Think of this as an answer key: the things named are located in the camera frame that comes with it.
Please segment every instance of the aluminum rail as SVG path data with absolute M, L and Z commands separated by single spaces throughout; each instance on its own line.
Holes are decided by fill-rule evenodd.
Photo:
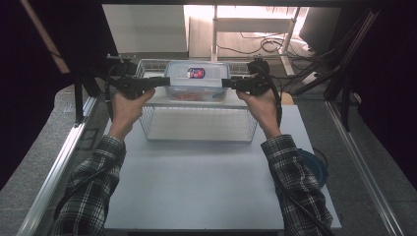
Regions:
M 39 225 L 39 222 L 42 220 L 43 214 L 46 211 L 46 208 L 49 205 L 50 200 L 56 190 L 56 187 L 59 184 L 61 176 L 67 166 L 70 156 L 73 153 L 73 150 L 76 147 L 77 141 L 79 140 L 83 130 L 86 126 L 86 123 L 89 119 L 89 116 L 92 112 L 92 109 L 96 103 L 96 98 L 89 97 L 84 105 L 85 118 L 78 127 L 71 129 L 70 134 L 67 137 L 64 145 L 56 157 L 54 164 L 52 165 L 51 170 L 49 171 L 48 176 L 43 182 L 42 187 L 40 188 L 39 193 L 36 196 L 31 208 L 18 231 L 17 235 L 30 236 L 33 235 Z
M 384 225 L 387 228 L 389 235 L 392 235 L 392 236 L 404 235 L 401 230 L 401 227 L 398 224 L 396 216 L 387 201 L 387 198 L 385 197 L 381 188 L 377 184 L 377 181 L 375 180 L 371 170 L 369 169 L 364 156 L 362 155 L 361 151 L 357 147 L 355 140 L 353 139 L 350 132 L 346 132 L 344 130 L 343 125 L 341 124 L 340 119 L 339 119 L 340 114 L 335 105 L 335 102 L 326 101 L 326 106 L 331 115 L 331 118 L 333 119 L 337 127 L 337 130 L 339 131 L 344 143 L 346 144 L 346 147 L 353 159 L 353 162 L 356 165 L 356 168 L 358 169 L 358 172 L 366 188 L 368 189 L 368 192 L 371 196 L 372 201 L 377 207 L 377 210 L 381 216 L 381 219 L 383 220 Z
M 65 4 L 123 4 L 123 5 L 232 5 L 285 7 L 378 7 L 386 0 L 60 0 Z

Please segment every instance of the white table surface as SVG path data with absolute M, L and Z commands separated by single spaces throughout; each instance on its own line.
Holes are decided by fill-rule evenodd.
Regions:
M 284 105 L 281 131 L 313 152 L 296 105 Z M 249 144 L 148 141 L 140 122 L 125 140 L 120 183 L 110 200 L 109 229 L 282 229 L 282 214 L 260 127 Z M 327 186 L 322 188 L 341 227 Z

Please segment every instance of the lid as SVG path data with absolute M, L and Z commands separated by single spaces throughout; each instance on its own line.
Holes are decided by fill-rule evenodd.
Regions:
M 230 78 L 225 63 L 204 61 L 172 61 L 165 69 L 172 86 L 221 88 L 221 79 Z

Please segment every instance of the hand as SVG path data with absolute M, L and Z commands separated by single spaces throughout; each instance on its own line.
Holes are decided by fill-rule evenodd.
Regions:
M 135 100 L 125 97 L 120 91 L 113 96 L 113 123 L 111 124 L 109 136 L 116 137 L 124 141 L 129 132 L 132 131 L 133 124 L 142 116 L 144 104 L 155 94 L 155 89 L 149 89 Z
M 276 121 L 276 101 L 272 90 L 258 96 L 253 96 L 244 91 L 236 90 L 239 99 L 244 100 L 249 107 L 252 116 L 259 122 L 267 139 L 281 135 Z

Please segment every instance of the human arm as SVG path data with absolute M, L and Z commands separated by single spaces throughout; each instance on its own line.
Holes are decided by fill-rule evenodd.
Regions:
M 304 166 L 292 137 L 282 135 L 280 132 L 276 122 L 276 103 L 273 93 L 269 90 L 263 95 L 251 96 L 243 91 L 237 91 L 237 95 L 248 104 L 249 110 L 258 120 L 267 137 L 262 143 L 262 149 L 267 157 L 279 199 L 285 235 L 325 235 L 287 195 L 292 196 L 314 218 L 329 228 L 332 217 L 326 208 L 326 199 L 317 179 Z
M 57 208 L 49 235 L 103 235 L 108 204 L 119 182 L 126 154 L 124 139 L 153 94 L 154 89 L 151 89 L 135 100 L 125 98 L 119 92 L 114 95 L 110 130 L 92 156 L 72 171 L 62 207 Z M 90 179 L 100 170 L 103 170 L 102 174 Z

